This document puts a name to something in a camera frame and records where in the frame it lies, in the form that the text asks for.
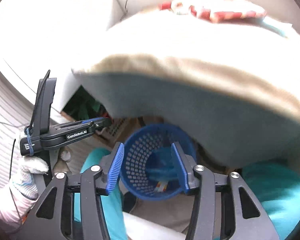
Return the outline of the white gloved left hand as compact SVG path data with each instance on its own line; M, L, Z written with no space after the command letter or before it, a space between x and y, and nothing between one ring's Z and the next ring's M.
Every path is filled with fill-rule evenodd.
M21 219L36 203L39 193L35 174L47 174L47 162L36 156L18 158L18 171L0 189L0 227L5 231L17 228Z

